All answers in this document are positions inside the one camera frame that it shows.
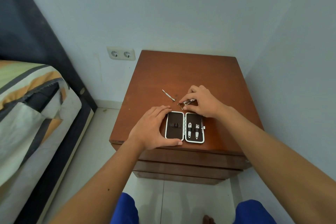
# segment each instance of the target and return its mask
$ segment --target electrical outlet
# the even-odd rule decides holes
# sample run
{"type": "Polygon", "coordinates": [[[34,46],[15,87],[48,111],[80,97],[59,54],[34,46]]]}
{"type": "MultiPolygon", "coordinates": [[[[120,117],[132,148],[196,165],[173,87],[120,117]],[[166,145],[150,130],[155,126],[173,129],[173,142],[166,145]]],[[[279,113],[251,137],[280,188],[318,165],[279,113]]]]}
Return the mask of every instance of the electrical outlet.
{"type": "Polygon", "coordinates": [[[113,46],[107,46],[106,49],[111,59],[135,60],[135,52],[133,49],[113,46]]]}

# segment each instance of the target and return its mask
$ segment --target bare foot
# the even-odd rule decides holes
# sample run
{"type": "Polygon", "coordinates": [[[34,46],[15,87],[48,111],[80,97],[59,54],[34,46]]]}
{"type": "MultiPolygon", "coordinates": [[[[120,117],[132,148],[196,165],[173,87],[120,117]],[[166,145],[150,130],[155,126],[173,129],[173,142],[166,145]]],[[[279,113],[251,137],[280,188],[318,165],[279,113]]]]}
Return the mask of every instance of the bare foot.
{"type": "Polygon", "coordinates": [[[202,224],[216,224],[213,218],[208,215],[204,215],[202,224]]]}

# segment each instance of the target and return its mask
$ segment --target wooden nightstand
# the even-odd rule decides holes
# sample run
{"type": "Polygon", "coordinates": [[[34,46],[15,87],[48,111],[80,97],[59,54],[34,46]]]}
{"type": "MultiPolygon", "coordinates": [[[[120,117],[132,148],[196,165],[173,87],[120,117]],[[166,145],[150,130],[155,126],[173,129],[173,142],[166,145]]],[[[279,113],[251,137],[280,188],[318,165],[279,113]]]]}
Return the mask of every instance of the wooden nightstand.
{"type": "MultiPolygon", "coordinates": [[[[204,85],[221,102],[263,128],[236,58],[142,51],[110,136],[112,146],[119,149],[152,106],[170,105],[173,111],[182,111],[177,103],[191,85],[204,85]]],[[[203,123],[206,127],[203,144],[184,140],[182,146],[145,151],[134,167],[134,174],[141,178],[217,184],[251,166],[220,122],[203,117],[203,123]]],[[[163,136],[165,124],[163,120],[160,127],[163,136]]]]}

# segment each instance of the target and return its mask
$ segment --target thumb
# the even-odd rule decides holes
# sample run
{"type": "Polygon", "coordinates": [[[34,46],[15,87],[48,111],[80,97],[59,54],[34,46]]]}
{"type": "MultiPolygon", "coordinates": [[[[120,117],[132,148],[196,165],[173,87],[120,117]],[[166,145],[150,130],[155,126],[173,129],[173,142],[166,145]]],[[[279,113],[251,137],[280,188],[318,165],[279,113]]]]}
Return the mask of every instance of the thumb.
{"type": "Polygon", "coordinates": [[[183,110],[199,113],[200,108],[197,105],[185,105],[183,110]]]}
{"type": "Polygon", "coordinates": [[[164,138],[162,137],[161,141],[161,146],[177,146],[177,145],[182,145],[182,141],[180,139],[174,138],[164,138]]]}

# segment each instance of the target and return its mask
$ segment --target forearm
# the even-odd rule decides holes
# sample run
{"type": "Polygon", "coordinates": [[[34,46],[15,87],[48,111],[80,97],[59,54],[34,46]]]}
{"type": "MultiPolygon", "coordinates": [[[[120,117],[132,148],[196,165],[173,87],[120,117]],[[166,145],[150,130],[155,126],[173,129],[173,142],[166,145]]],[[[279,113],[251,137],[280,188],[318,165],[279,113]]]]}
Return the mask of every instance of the forearm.
{"type": "Polygon", "coordinates": [[[334,180],[233,108],[224,106],[217,118],[296,223],[335,222],[334,180]]]}
{"type": "Polygon", "coordinates": [[[84,187],[63,206],[51,223],[109,223],[120,194],[142,151],[141,145],[125,141],[84,187]]]}

